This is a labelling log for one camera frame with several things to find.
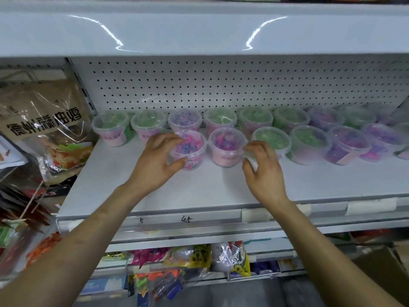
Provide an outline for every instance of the left hand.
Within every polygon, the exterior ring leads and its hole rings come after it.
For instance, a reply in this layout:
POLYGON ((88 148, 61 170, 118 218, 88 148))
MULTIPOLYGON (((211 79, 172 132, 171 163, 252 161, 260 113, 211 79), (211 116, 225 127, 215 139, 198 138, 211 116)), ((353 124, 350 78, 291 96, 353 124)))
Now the left hand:
POLYGON ((123 187, 142 199, 164 185, 185 165, 186 158, 176 160, 169 166, 166 164, 170 150, 183 141, 184 139, 174 133, 160 133, 150 137, 123 187))

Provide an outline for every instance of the shelf panel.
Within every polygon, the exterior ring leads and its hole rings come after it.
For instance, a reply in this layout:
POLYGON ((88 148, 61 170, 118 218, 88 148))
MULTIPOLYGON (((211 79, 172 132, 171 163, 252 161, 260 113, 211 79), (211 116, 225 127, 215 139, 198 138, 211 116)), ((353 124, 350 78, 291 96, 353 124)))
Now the shelf panel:
POLYGON ((404 6, 0 0, 0 20, 0 57, 409 51, 404 6))
MULTIPOLYGON (((59 220, 90 215, 115 187, 130 176, 144 144, 135 136, 121 147, 98 141, 72 187, 59 220)), ((288 196, 304 203, 340 202, 351 199, 404 197, 409 190, 409 162, 390 158, 378 164, 357 159, 348 166, 322 160, 311 166, 280 160, 288 196)), ((194 171, 180 171, 163 187, 144 198, 132 215, 232 210, 258 207, 245 183, 241 164, 223 169, 206 155, 194 171)))

